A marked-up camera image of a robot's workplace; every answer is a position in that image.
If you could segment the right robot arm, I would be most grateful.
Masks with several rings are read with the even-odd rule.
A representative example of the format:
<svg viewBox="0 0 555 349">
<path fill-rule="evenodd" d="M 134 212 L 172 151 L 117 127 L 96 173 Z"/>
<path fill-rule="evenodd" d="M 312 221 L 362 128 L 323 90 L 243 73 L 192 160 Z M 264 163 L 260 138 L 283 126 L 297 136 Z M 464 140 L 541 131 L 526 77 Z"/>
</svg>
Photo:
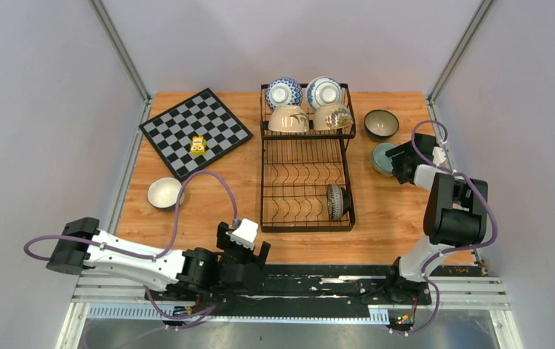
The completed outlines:
<svg viewBox="0 0 555 349">
<path fill-rule="evenodd" d="M 439 168 L 443 151 L 430 135 L 415 134 L 408 143 L 384 153 L 399 183 L 429 192 L 423 216 L 424 236 L 406 255 L 397 258 L 384 283 L 384 296 L 393 303 L 418 297 L 433 271 L 453 248 L 482 243 L 487 232 L 488 184 Z"/>
</svg>

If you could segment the teal white striped bowl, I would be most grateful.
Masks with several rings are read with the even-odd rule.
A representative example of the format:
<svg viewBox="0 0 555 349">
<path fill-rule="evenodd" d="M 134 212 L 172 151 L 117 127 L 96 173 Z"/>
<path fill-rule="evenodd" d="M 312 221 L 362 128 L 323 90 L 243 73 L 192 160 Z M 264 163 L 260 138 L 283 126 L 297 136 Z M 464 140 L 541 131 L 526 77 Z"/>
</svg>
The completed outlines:
<svg viewBox="0 0 555 349">
<path fill-rule="evenodd" d="M 159 178 L 149 186 L 147 199 L 149 204 L 156 209 L 174 209 L 176 203 L 182 205 L 185 201 L 182 183 L 174 177 Z"/>
</svg>

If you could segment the blue white patterned bowl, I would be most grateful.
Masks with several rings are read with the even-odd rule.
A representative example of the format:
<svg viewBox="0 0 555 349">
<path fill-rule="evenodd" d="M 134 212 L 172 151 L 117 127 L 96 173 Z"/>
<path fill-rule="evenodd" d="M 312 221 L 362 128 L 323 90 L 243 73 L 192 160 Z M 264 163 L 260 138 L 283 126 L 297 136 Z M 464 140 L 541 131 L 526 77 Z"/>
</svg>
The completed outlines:
<svg viewBox="0 0 555 349">
<path fill-rule="evenodd" d="M 340 185 L 327 185 L 328 217 L 331 221 L 340 220 L 351 208 L 351 196 Z"/>
</svg>

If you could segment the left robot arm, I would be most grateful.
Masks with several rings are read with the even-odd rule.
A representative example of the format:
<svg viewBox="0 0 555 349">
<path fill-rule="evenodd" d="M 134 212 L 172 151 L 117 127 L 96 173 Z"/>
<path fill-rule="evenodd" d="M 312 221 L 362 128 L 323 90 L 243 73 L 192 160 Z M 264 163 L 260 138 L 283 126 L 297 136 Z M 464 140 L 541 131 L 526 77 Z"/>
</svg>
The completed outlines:
<svg viewBox="0 0 555 349">
<path fill-rule="evenodd" d="M 96 218 L 65 225 L 47 262 L 47 269 L 79 275 L 84 270 L 126 278 L 155 292 L 184 300 L 191 292 L 251 294 L 263 286 L 263 269 L 271 245 L 264 241 L 255 254 L 258 226 L 244 219 L 235 229 L 221 222 L 217 251 L 197 247 L 164 252 L 99 229 Z"/>
</svg>

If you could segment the green floral bowl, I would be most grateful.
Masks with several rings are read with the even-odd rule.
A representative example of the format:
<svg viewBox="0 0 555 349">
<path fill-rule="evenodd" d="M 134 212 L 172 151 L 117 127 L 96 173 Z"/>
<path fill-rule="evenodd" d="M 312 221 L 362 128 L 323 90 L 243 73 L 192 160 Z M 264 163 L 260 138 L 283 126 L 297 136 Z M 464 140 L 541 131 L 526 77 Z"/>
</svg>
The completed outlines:
<svg viewBox="0 0 555 349">
<path fill-rule="evenodd" d="M 379 143 L 372 150 L 371 161 L 376 171 L 385 175 L 393 176 L 393 164 L 386 152 L 396 148 L 397 145 L 389 142 Z"/>
</svg>

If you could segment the dark blue glazed bowl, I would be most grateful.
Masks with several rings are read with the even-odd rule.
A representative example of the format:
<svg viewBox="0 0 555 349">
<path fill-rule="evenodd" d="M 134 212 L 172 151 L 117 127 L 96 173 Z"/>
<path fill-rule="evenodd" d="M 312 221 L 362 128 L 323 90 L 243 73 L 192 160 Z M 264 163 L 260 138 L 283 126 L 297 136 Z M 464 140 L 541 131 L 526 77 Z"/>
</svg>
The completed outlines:
<svg viewBox="0 0 555 349">
<path fill-rule="evenodd" d="M 364 117 L 364 131 L 372 140 L 387 140 L 399 131 L 399 120 L 390 111 L 377 109 Z"/>
</svg>

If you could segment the black wire dish rack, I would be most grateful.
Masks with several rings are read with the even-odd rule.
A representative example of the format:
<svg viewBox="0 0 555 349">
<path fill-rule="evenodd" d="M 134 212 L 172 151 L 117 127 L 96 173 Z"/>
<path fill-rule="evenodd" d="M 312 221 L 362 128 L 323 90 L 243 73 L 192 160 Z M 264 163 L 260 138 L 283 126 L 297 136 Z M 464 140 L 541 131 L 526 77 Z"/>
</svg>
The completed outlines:
<svg viewBox="0 0 555 349">
<path fill-rule="evenodd" d="M 356 223 L 354 194 L 346 152 L 357 127 L 303 133 L 268 129 L 271 116 L 260 98 L 262 180 L 260 228 L 266 233 L 350 231 Z M 327 185 L 337 184 L 351 196 L 340 220 L 328 217 Z"/>
</svg>

